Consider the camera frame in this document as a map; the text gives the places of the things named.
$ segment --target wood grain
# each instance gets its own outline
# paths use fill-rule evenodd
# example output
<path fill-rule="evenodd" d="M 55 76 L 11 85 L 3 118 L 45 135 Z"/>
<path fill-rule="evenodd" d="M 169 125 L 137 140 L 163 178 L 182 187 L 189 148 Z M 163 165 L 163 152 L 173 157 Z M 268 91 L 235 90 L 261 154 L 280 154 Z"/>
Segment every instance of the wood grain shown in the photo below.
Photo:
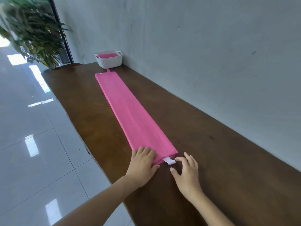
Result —
<path fill-rule="evenodd" d="M 182 156 L 200 165 L 205 194 L 236 225 L 301 225 L 301 173 L 229 127 L 122 65 L 112 68 Z M 97 63 L 68 65 L 43 77 L 113 183 L 131 148 L 95 79 Z M 180 171 L 181 165 L 174 167 Z M 125 205 L 137 226 L 206 225 L 176 187 L 166 164 Z"/>

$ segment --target person's right arm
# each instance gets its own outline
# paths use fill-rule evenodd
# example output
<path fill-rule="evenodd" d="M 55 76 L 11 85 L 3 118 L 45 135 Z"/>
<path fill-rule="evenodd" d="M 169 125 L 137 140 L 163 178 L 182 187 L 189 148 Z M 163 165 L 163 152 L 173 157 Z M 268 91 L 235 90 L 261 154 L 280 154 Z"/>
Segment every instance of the person's right arm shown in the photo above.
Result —
<path fill-rule="evenodd" d="M 176 161 L 180 161 L 183 164 L 182 175 L 179 175 L 174 168 L 170 168 L 183 196 L 194 205 L 209 226 L 234 226 L 202 192 L 199 182 L 199 166 L 196 160 L 186 152 L 184 155 L 186 158 L 175 158 Z"/>

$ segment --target person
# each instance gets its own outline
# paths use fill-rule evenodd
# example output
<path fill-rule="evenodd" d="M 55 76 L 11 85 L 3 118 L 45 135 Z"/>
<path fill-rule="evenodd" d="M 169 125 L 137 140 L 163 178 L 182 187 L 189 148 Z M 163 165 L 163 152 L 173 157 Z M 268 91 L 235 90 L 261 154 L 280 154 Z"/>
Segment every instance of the person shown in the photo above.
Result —
<path fill-rule="evenodd" d="M 151 167 L 155 154 L 156 152 L 149 147 L 134 150 L 125 176 L 74 209 L 54 226 L 103 225 L 130 193 L 144 186 L 156 173 L 160 165 Z M 182 162 L 181 175 L 174 168 L 170 168 L 183 196 L 194 205 L 209 226 L 233 226 L 234 224 L 202 192 L 197 161 L 186 152 L 184 156 L 175 158 L 176 161 Z"/>

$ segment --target white tag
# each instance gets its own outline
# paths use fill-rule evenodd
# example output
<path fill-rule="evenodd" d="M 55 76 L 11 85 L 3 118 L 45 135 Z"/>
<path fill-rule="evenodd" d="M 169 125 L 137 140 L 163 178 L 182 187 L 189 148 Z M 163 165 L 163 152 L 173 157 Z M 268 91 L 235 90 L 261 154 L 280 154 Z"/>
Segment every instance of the white tag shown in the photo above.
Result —
<path fill-rule="evenodd" d="M 168 165 L 175 164 L 175 160 L 171 159 L 169 156 L 163 158 L 163 161 L 164 161 L 164 162 L 167 162 Z"/>

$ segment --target person's left hand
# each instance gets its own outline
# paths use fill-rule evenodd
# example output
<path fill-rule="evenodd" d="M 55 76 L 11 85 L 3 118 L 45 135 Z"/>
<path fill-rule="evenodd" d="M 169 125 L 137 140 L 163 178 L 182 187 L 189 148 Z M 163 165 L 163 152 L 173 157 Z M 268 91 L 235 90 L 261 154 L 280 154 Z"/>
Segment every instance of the person's left hand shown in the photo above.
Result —
<path fill-rule="evenodd" d="M 140 147 L 132 152 L 132 159 L 126 177 L 135 182 L 137 188 L 144 186 L 155 174 L 160 165 L 151 164 L 156 152 L 149 147 Z"/>

